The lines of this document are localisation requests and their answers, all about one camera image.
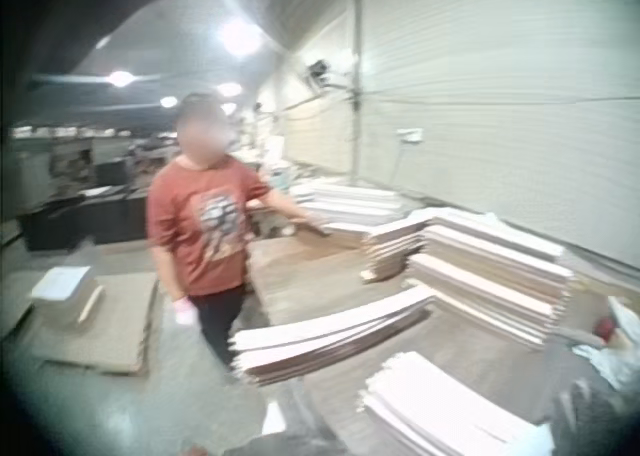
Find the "black pants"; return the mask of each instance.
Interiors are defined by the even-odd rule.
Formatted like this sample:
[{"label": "black pants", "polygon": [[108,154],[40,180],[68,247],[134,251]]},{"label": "black pants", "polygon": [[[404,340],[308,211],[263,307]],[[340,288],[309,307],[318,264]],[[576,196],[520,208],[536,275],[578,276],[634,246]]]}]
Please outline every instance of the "black pants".
[{"label": "black pants", "polygon": [[189,297],[198,310],[204,339],[227,367],[231,365],[234,356],[229,349],[229,332],[242,310],[244,298],[244,286],[206,296]]}]

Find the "hand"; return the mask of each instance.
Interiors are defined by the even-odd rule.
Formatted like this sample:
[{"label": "hand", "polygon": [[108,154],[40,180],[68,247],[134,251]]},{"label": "hand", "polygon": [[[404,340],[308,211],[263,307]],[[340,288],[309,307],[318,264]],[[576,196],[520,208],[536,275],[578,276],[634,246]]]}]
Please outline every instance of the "hand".
[{"label": "hand", "polygon": [[198,322],[198,310],[187,297],[174,301],[173,310],[176,313],[176,323],[180,325],[193,326]]},{"label": "hand", "polygon": [[293,219],[291,222],[309,226],[311,229],[314,229],[325,235],[329,234],[329,231],[325,228],[325,226],[328,224],[327,219],[316,213],[307,212],[304,217]]}]

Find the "white glove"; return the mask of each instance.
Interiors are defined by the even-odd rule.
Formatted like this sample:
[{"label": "white glove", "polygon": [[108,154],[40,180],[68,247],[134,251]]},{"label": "white glove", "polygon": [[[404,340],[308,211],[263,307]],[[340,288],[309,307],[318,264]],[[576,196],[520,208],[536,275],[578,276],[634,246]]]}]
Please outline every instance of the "white glove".
[{"label": "white glove", "polygon": [[176,323],[193,326],[198,322],[198,310],[191,304],[189,298],[180,298],[173,302],[173,310],[176,312]]}]

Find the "graphic print on shirt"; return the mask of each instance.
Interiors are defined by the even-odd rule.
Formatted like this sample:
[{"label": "graphic print on shirt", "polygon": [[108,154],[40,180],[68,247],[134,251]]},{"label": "graphic print on shirt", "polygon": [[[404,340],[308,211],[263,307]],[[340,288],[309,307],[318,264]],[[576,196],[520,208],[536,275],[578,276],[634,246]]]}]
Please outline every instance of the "graphic print on shirt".
[{"label": "graphic print on shirt", "polygon": [[205,258],[217,261],[243,247],[244,214],[233,192],[222,188],[191,198],[191,205],[205,238]]}]

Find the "vertical pole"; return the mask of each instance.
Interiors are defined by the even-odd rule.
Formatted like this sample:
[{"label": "vertical pole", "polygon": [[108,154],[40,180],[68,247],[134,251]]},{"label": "vertical pole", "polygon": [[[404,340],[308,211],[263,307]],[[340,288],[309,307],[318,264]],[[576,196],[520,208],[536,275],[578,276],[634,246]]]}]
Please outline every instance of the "vertical pole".
[{"label": "vertical pole", "polygon": [[362,0],[353,0],[353,144],[351,149],[350,182],[355,185],[360,173],[360,147],[362,144]]}]

